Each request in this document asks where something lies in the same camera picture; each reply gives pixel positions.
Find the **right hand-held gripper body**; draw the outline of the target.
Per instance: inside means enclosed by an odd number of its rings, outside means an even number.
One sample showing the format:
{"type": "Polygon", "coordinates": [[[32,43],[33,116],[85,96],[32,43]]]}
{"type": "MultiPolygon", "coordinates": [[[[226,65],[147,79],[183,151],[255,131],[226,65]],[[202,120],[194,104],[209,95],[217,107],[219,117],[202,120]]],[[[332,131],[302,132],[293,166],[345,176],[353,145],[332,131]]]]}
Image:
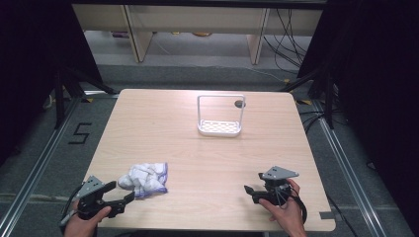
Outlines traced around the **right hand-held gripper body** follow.
{"type": "Polygon", "coordinates": [[[298,177],[299,173],[279,166],[273,166],[268,171],[259,173],[258,176],[265,182],[267,191],[265,194],[262,194],[262,198],[273,205],[283,205],[292,195],[292,186],[288,178],[298,177]]]}

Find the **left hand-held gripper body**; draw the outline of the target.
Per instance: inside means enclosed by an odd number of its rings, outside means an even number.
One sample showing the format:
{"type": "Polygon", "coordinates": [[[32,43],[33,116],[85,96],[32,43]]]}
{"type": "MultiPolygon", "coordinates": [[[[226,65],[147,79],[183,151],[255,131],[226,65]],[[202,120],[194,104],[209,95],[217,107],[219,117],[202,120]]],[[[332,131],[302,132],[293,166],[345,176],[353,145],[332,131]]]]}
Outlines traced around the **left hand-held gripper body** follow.
{"type": "Polygon", "coordinates": [[[77,194],[79,199],[77,210],[78,216],[84,220],[88,220],[95,216],[102,208],[109,206],[107,201],[98,197],[98,190],[105,184],[95,176],[90,176],[82,185],[77,194]]]}

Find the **white cloth with purple edge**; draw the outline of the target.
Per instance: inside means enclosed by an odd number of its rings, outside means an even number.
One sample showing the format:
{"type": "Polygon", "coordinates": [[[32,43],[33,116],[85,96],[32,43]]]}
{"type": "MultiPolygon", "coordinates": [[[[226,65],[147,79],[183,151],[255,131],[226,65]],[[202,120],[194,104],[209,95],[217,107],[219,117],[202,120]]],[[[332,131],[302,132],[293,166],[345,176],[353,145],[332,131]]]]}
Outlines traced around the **white cloth with purple edge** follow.
{"type": "Polygon", "coordinates": [[[166,194],[168,179],[167,163],[134,164],[129,171],[119,177],[118,185],[133,191],[136,198],[147,198],[155,194],[166,194]]]}

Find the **white wire-frame rack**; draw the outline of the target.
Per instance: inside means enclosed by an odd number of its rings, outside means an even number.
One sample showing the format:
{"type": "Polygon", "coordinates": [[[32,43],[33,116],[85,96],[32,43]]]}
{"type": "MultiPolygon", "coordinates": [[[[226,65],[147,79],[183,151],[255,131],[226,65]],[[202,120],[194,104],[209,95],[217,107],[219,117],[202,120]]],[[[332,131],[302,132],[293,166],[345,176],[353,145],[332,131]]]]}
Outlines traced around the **white wire-frame rack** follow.
{"type": "Polygon", "coordinates": [[[236,108],[235,101],[246,97],[240,94],[203,94],[197,96],[198,131],[205,136],[235,137],[242,130],[244,108],[236,108]]]}

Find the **person's right hand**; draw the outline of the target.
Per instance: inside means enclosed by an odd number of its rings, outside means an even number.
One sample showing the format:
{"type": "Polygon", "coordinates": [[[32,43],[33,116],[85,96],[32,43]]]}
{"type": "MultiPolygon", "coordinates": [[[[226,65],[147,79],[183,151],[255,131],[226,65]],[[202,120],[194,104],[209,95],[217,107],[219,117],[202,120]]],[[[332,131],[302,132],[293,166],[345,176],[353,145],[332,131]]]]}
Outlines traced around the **person's right hand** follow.
{"type": "Polygon", "coordinates": [[[303,226],[302,210],[291,197],[284,207],[271,204],[260,198],[259,203],[271,213],[270,221],[276,221],[290,237],[307,237],[303,226]]]}

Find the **person's left hand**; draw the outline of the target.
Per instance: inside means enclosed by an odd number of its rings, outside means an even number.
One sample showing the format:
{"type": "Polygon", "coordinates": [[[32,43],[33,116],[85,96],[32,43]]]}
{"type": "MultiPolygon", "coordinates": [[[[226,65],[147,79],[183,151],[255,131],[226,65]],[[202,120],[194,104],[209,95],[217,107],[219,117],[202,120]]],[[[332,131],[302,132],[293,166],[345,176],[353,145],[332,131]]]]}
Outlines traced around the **person's left hand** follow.
{"type": "Polygon", "coordinates": [[[68,220],[63,237],[93,237],[97,225],[108,216],[112,209],[102,208],[95,216],[88,220],[81,219],[77,214],[68,220]]]}

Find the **black metal stand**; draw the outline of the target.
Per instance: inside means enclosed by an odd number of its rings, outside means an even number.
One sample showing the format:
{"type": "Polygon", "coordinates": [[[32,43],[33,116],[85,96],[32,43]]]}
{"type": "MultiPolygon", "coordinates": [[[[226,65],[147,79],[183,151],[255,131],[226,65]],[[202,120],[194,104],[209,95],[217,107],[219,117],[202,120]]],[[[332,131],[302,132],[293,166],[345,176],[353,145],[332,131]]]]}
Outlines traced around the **black metal stand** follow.
{"type": "Polygon", "coordinates": [[[311,99],[318,99],[321,95],[325,96],[325,119],[330,129],[334,128],[332,121],[332,105],[333,105],[333,78],[327,69],[317,68],[307,73],[306,75],[297,78],[293,83],[288,84],[280,92],[290,92],[293,89],[303,85],[312,80],[308,96],[311,99]]]}
{"type": "Polygon", "coordinates": [[[81,82],[87,82],[109,95],[117,95],[119,93],[119,91],[105,85],[101,78],[95,79],[80,70],[68,66],[59,66],[54,75],[56,128],[59,128],[65,119],[63,90],[66,90],[71,98],[83,98],[86,96],[86,93],[80,86],[81,82]]]}

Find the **black curtain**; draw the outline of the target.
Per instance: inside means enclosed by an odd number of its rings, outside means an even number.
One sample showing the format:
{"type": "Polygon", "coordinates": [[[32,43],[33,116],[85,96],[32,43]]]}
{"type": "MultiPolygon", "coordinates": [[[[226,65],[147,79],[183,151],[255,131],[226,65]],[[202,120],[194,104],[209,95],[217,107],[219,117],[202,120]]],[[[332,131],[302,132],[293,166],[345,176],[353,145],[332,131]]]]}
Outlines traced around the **black curtain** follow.
{"type": "Polygon", "coordinates": [[[69,69],[102,81],[71,0],[0,0],[0,166],[69,69]]]}
{"type": "Polygon", "coordinates": [[[419,0],[326,0],[300,72],[329,54],[347,119],[419,236],[419,0]]]}

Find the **aluminium floor rail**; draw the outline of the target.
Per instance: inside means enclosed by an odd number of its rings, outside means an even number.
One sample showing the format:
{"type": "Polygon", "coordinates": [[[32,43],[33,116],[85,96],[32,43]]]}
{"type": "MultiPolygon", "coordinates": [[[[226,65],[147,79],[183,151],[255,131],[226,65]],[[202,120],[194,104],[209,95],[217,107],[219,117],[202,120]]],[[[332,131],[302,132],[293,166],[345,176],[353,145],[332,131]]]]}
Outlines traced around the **aluminium floor rail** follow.
{"type": "Polygon", "coordinates": [[[377,215],[375,208],[372,205],[371,200],[367,196],[358,176],[355,173],[350,161],[337,137],[337,134],[333,128],[330,127],[329,123],[325,118],[320,120],[323,133],[325,134],[329,145],[334,153],[334,156],[343,172],[345,180],[349,186],[352,196],[360,210],[362,217],[364,218],[371,234],[373,237],[387,237],[387,233],[384,230],[382,223],[377,215]]]}
{"type": "Polygon", "coordinates": [[[38,185],[44,170],[46,169],[57,145],[59,144],[60,139],[68,126],[70,118],[80,102],[80,98],[70,100],[68,107],[64,111],[63,121],[53,130],[51,136],[48,138],[46,146],[42,150],[41,155],[27,176],[27,179],[15,195],[13,201],[7,209],[7,212],[0,219],[0,237],[9,237],[13,232],[30,199],[31,194],[38,185]]]}

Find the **light wooden desk frame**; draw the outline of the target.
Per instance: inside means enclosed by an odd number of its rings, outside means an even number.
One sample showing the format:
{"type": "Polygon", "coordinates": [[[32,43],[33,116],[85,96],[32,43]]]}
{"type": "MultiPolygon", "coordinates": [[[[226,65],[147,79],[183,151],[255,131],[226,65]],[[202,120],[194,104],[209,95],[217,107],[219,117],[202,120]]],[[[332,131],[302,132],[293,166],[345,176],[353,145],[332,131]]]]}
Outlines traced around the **light wooden desk frame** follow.
{"type": "Polygon", "coordinates": [[[259,62],[262,36],[310,37],[319,10],[74,4],[85,31],[126,32],[134,59],[144,60],[155,32],[239,34],[247,37],[250,61],[259,62]]]}

